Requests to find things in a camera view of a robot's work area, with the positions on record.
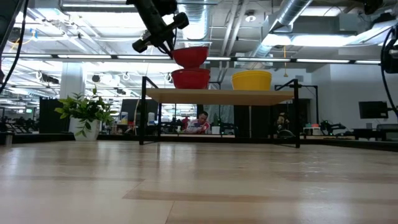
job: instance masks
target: pillar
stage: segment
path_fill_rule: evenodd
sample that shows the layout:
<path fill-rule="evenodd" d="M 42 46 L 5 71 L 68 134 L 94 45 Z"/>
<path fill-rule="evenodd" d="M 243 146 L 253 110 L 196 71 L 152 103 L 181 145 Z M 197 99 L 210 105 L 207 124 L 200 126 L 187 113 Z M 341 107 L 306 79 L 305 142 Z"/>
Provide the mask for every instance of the pillar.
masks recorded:
<path fill-rule="evenodd" d="M 81 62 L 63 62 L 60 98 L 73 97 L 72 93 L 85 93 L 87 74 Z"/>

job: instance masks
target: green leaves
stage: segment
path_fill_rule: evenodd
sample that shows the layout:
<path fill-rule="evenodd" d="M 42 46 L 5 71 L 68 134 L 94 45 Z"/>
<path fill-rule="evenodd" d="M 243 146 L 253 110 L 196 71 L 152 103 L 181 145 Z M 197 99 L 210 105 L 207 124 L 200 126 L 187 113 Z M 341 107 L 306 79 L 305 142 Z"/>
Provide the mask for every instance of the green leaves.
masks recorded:
<path fill-rule="evenodd" d="M 66 114 L 66 113 L 63 113 L 63 114 L 61 115 L 60 119 L 64 119 L 64 118 L 67 118 L 67 117 L 69 117 L 69 115 Z"/>
<path fill-rule="evenodd" d="M 90 123 L 94 120 L 102 121 L 111 124 L 113 121 L 112 114 L 117 111 L 111 111 L 112 104 L 105 103 L 103 98 L 98 96 L 97 88 L 93 89 L 93 96 L 87 98 L 83 93 L 72 93 L 72 97 L 67 99 L 60 99 L 59 102 L 63 104 L 63 108 L 57 108 L 55 111 L 60 113 L 60 118 L 76 118 L 79 119 L 81 125 L 77 127 L 81 131 L 76 135 L 85 135 L 87 131 L 91 130 Z"/>
<path fill-rule="evenodd" d="M 60 114 L 63 114 L 65 112 L 65 110 L 62 108 L 56 108 L 54 111 Z"/>
<path fill-rule="evenodd" d="M 86 127 L 88 130 L 91 130 L 91 125 L 89 124 L 89 122 L 86 122 L 85 127 Z"/>

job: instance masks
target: monitor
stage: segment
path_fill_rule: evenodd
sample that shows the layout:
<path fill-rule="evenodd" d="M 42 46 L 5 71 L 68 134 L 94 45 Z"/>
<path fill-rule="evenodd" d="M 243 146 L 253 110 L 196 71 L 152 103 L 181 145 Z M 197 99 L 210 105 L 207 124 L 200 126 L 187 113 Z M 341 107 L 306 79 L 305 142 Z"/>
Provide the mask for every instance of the monitor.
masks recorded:
<path fill-rule="evenodd" d="M 359 102 L 359 114 L 361 119 L 388 118 L 387 102 L 385 101 L 367 101 Z"/>

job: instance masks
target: potted plant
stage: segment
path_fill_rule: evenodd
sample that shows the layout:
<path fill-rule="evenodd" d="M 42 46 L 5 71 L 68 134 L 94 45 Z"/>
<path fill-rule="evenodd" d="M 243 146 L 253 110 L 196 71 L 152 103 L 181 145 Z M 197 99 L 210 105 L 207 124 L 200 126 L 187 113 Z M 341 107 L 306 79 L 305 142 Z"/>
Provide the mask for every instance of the potted plant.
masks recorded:
<path fill-rule="evenodd" d="M 73 94 L 75 98 L 68 96 L 67 99 L 59 100 L 63 108 L 56 108 L 55 111 L 61 114 L 61 119 L 71 118 L 72 132 L 77 141 L 94 141 L 100 132 L 100 121 L 110 125 L 113 121 L 111 114 L 117 111 L 111 111 L 112 104 L 105 103 L 97 95 L 96 88 L 90 98 L 81 93 Z"/>

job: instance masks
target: yellow bowl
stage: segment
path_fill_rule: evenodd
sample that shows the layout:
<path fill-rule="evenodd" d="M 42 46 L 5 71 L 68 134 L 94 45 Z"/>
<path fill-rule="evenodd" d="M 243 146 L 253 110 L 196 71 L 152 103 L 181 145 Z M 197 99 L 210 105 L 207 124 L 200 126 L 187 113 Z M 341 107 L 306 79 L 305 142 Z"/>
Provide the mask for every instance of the yellow bowl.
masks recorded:
<path fill-rule="evenodd" d="M 265 71 L 244 71 L 232 76 L 234 90 L 269 90 L 272 74 Z"/>

